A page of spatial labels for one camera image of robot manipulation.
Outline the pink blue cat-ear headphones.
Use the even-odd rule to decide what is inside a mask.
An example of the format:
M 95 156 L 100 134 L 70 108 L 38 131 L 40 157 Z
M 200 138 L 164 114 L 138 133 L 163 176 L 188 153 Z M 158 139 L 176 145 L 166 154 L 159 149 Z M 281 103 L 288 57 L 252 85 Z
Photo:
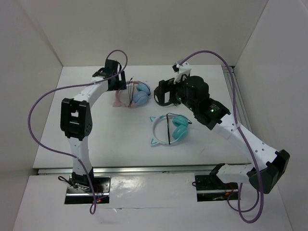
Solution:
M 115 92 L 115 101 L 113 107 L 136 108 L 147 104 L 150 96 L 151 89 L 148 84 L 141 81 L 127 81 L 128 102 L 125 103 L 121 100 L 121 93 L 124 90 L 117 90 Z

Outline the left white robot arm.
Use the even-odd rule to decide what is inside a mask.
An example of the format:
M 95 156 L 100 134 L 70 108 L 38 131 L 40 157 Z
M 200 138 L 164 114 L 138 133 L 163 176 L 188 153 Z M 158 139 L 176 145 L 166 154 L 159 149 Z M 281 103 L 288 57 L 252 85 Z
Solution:
M 107 59 L 104 67 L 93 74 L 90 86 L 61 102 L 60 128 L 68 139 L 71 154 L 75 156 L 72 183 L 84 192 L 90 192 L 95 186 L 88 148 L 88 136 L 93 128 L 91 107 L 104 92 L 126 88 L 125 72 L 108 79 L 121 69 L 118 61 Z

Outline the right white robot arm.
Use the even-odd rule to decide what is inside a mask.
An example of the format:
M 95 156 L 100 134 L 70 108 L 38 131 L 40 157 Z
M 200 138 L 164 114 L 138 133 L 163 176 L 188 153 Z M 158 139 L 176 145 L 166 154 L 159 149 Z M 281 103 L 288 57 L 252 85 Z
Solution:
M 240 122 L 229 109 L 210 98 L 209 85 L 199 76 L 184 76 L 180 82 L 161 80 L 154 90 L 160 106 L 183 104 L 194 118 L 209 130 L 224 137 L 251 159 L 247 165 L 218 164 L 210 173 L 210 183 L 216 189 L 227 183 L 245 183 L 268 194 L 285 173 L 290 155 L 268 146 Z

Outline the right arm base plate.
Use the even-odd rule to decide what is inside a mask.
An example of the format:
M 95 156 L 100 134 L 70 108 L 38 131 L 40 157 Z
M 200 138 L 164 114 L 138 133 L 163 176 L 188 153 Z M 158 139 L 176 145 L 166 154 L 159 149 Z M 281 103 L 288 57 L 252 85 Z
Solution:
M 196 188 L 198 202 L 238 199 L 237 183 L 213 182 L 209 175 L 195 175 L 192 186 Z

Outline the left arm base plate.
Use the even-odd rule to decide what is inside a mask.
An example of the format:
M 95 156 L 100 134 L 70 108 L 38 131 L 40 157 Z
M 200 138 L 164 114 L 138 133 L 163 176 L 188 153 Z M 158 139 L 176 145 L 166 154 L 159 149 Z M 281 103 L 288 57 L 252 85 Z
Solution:
M 93 193 L 90 186 L 74 184 L 69 177 L 66 188 L 65 201 L 66 205 L 91 204 Z M 97 198 L 97 204 L 108 204 L 110 200 L 110 177 L 97 177 L 94 179 L 93 188 Z

